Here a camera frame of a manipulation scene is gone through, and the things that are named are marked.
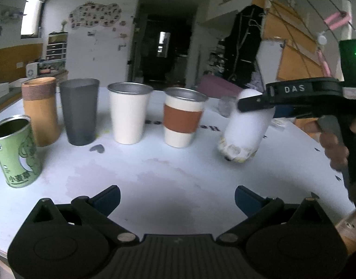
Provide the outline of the right hand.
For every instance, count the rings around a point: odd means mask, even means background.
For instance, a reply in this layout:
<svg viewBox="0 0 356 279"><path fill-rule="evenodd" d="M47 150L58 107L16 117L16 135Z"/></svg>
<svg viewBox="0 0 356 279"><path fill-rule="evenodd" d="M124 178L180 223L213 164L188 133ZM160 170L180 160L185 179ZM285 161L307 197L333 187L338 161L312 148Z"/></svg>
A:
<svg viewBox="0 0 356 279"><path fill-rule="evenodd" d="M332 129L323 128L318 120L308 122L303 127L306 133L320 133L319 142L324 149L326 157L330 160L330 167L342 174L348 173L349 149L339 140ZM344 176L344 186L348 190L348 197L356 203L356 183L350 182L350 177Z"/></svg>

